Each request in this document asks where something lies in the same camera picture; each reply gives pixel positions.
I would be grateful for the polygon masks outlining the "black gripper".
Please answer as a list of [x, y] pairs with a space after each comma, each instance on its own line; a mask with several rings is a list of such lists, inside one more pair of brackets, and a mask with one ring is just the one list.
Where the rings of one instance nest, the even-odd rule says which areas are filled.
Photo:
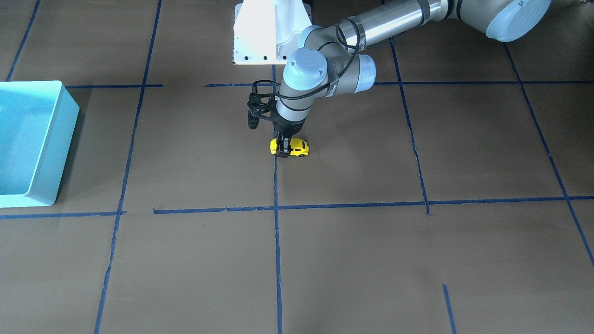
[[277, 138], [277, 157], [288, 158], [291, 155], [291, 138], [303, 128], [306, 119], [293, 122], [276, 117], [273, 120], [274, 133]]

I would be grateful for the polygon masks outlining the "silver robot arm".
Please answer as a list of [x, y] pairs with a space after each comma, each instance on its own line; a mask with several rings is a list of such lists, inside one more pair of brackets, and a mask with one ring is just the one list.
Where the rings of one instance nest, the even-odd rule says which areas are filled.
[[488, 38], [511, 42], [532, 30], [550, 5], [549, 0], [393, 0], [331, 27], [306, 27], [284, 66], [280, 89], [269, 99], [276, 135], [271, 153], [279, 158], [304, 157], [308, 146], [295, 135], [314, 100], [373, 86], [377, 67], [365, 50], [444, 19], [457, 19]]

